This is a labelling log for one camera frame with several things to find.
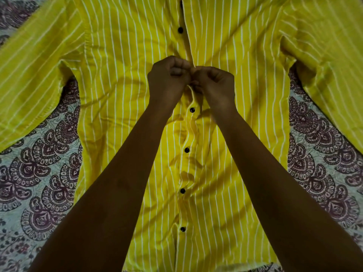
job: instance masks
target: shirt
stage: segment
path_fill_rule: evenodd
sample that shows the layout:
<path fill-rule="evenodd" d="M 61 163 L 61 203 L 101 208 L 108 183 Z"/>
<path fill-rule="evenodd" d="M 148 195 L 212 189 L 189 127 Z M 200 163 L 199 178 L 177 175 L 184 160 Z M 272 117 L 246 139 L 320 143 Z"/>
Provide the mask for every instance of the shirt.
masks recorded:
<path fill-rule="evenodd" d="M 295 62 L 308 95 L 363 150 L 360 0 L 180 1 L 48 0 L 0 50 L 0 151 L 51 113 L 75 75 L 77 201 L 147 107 L 153 63 L 169 55 L 233 73 L 239 113 L 285 168 Z M 210 108 L 188 87 L 164 129 L 123 270 L 241 271 L 271 261 Z"/>

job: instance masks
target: button-up shirt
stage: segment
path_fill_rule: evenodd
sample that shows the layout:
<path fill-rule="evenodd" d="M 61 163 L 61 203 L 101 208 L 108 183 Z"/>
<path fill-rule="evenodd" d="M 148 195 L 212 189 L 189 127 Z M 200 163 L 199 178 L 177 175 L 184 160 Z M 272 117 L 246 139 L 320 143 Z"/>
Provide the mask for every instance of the button-up shirt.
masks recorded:
<path fill-rule="evenodd" d="M 360 0 L 48 0 L 0 49 L 0 151 L 51 113 L 75 75 L 78 200 L 145 110 L 153 63 L 169 55 L 233 73 L 239 113 L 284 167 L 288 70 L 297 61 L 308 95 L 362 151 L 362 15 Z M 302 172 L 309 166 L 301 160 Z M 186 87 L 164 129 L 123 270 L 241 271 L 271 261 L 210 108 Z"/>

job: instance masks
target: person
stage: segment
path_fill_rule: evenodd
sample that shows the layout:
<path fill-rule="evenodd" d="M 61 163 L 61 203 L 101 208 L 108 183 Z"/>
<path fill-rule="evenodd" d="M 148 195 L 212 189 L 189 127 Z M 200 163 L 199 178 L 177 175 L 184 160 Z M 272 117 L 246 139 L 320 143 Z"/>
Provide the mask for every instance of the person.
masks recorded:
<path fill-rule="evenodd" d="M 234 76 L 169 56 L 147 75 L 150 101 L 125 143 L 59 224 L 29 271 L 121 271 L 163 129 L 186 85 L 206 98 L 282 267 L 363 271 L 363 253 L 238 113 Z M 74 257 L 58 261 L 63 252 Z"/>

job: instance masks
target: bedsheet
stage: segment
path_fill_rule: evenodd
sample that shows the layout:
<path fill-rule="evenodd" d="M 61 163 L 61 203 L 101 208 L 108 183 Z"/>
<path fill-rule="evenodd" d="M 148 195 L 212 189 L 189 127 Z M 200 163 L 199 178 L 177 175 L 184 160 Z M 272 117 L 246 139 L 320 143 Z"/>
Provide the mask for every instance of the bedsheet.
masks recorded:
<path fill-rule="evenodd" d="M 0 47 L 43 1 L 0 0 Z M 363 156 L 304 92 L 294 67 L 289 76 L 288 171 L 363 249 Z M 72 78 L 53 113 L 0 153 L 0 271 L 26 271 L 71 209 L 82 162 L 78 116 Z M 71 252 L 59 260 L 76 257 Z M 282 268 L 269 264 L 253 271 Z"/>

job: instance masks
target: person's left arm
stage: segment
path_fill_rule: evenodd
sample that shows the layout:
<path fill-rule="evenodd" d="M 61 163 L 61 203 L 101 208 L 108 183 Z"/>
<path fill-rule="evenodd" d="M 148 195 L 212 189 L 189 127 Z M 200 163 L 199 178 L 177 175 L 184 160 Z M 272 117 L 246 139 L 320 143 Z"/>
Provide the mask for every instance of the person's left arm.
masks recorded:
<path fill-rule="evenodd" d="M 189 84 L 190 64 L 174 56 L 148 74 L 150 101 L 125 143 L 43 246 L 29 272 L 120 271 L 161 135 Z M 59 256 L 71 250 L 74 258 Z"/>

